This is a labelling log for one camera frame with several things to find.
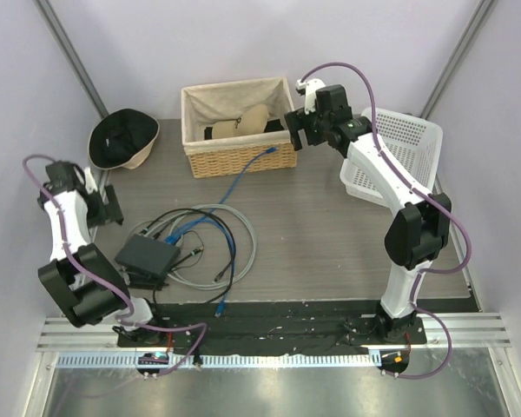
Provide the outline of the wicker basket with liner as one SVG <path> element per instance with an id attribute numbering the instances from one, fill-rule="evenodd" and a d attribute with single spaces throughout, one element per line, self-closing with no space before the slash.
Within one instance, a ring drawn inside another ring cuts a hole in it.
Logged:
<path id="1" fill-rule="evenodd" d="M 181 90 L 181 143 L 194 178 L 292 169 L 297 155 L 284 115 L 293 102 L 284 76 L 211 83 Z"/>

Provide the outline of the black network switch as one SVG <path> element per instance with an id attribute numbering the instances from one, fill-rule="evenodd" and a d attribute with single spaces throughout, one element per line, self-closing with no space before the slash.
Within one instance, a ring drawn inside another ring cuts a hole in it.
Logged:
<path id="1" fill-rule="evenodd" d="M 163 278 L 180 253 L 180 248 L 173 244 L 132 235 L 115 256 L 115 262 L 137 273 Z"/>

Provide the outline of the white plastic perforated basket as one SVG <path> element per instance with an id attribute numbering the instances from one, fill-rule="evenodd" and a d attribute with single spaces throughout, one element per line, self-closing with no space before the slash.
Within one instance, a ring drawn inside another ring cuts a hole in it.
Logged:
<path id="1" fill-rule="evenodd" d="M 443 140 L 442 128 L 434 122 L 387 109 L 376 109 L 376 124 L 383 142 L 404 169 L 422 186 L 434 189 Z M 340 180 L 348 195 L 386 205 L 364 171 L 352 162 L 343 162 Z"/>

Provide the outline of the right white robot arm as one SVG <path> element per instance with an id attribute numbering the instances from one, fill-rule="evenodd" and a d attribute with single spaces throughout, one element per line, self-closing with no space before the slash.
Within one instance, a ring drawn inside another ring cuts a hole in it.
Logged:
<path id="1" fill-rule="evenodd" d="M 414 325 L 420 283 L 447 245 L 451 200 L 433 194 L 404 169 L 381 139 L 376 117 L 354 116 L 343 86 L 314 79 L 298 81 L 296 90 L 305 104 L 285 116 L 293 148 L 300 150 L 305 137 L 312 146 L 336 149 L 365 173 L 391 211 L 385 249 L 392 266 L 374 330 L 380 340 L 393 343 Z"/>

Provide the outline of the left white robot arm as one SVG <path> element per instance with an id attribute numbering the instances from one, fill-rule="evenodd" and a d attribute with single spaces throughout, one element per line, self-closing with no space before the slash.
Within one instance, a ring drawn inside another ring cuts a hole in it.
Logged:
<path id="1" fill-rule="evenodd" d="M 48 181 L 37 202 L 47 213 L 53 237 L 49 263 L 38 269 L 43 284 L 75 328 L 95 326 L 106 318 L 113 331 L 134 343 L 156 347 L 168 334 L 167 324 L 154 317 L 150 303 L 129 295 L 114 265 L 94 244 L 90 230 L 111 222 L 123 224 L 115 189 L 98 189 L 89 168 L 51 160 Z"/>

